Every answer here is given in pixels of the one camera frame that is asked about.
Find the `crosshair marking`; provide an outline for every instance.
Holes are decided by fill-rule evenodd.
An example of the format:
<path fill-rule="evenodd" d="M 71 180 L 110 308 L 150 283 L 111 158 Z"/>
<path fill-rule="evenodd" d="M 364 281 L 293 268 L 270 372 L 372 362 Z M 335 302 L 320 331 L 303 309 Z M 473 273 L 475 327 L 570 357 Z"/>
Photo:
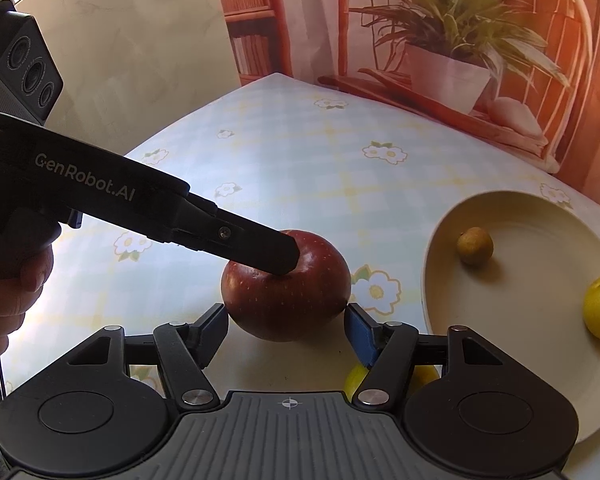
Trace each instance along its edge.
<path fill-rule="evenodd" d="M 297 400 L 289 397 L 288 399 L 285 399 L 282 402 L 279 402 L 279 404 L 282 404 L 285 408 L 291 409 L 291 408 L 296 407 L 298 404 L 302 404 L 302 402 L 298 402 Z"/>

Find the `bookshelf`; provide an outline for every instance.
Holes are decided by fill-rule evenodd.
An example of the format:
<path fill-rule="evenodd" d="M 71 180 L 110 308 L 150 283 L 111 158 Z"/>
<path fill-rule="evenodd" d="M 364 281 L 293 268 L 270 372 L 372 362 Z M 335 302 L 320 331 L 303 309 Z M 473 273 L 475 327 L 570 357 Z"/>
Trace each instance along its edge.
<path fill-rule="evenodd" d="M 243 85 L 271 73 L 292 76 L 282 0 L 220 0 Z"/>

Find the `camera lens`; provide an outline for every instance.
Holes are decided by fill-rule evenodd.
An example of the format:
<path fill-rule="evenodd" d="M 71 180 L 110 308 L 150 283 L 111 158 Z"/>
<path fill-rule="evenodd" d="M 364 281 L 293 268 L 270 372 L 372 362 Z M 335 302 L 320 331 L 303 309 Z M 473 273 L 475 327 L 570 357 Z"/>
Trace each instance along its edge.
<path fill-rule="evenodd" d="M 42 61 L 38 60 L 33 62 L 27 70 L 27 73 L 24 75 L 22 89 L 25 94 L 30 94 L 36 89 L 40 84 L 44 72 L 45 66 L 42 64 Z"/>
<path fill-rule="evenodd" d="M 38 104 L 41 108 L 44 108 L 51 101 L 51 96 L 54 94 L 54 84 L 49 82 L 47 83 L 42 92 L 40 92 L 40 99 L 38 99 Z"/>
<path fill-rule="evenodd" d="M 13 45 L 13 48 L 9 53 L 9 67 L 13 68 L 14 70 L 19 68 L 24 63 L 28 53 L 29 38 L 20 38 Z"/>

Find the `white flower pot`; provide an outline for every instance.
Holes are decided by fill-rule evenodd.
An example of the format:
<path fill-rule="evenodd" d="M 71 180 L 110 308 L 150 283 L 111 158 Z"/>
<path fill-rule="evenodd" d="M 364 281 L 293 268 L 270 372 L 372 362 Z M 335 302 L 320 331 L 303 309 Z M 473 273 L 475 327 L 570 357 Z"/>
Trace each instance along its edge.
<path fill-rule="evenodd" d="M 474 109 L 491 78 L 489 70 L 417 46 L 406 48 L 414 91 L 463 114 Z"/>

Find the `beige plate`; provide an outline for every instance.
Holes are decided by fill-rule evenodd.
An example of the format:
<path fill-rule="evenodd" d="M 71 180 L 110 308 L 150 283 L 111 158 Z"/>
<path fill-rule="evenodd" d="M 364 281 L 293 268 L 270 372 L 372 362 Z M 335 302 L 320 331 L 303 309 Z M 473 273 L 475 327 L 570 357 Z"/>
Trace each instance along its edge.
<path fill-rule="evenodd" d="M 456 240 L 472 226 L 493 238 L 492 259 L 467 269 Z M 600 276 L 600 240 L 573 214 L 531 194 L 496 191 L 459 203 L 427 250 L 422 303 L 427 327 L 464 324 L 560 391 L 580 421 L 578 442 L 600 428 L 600 341 L 582 320 Z"/>

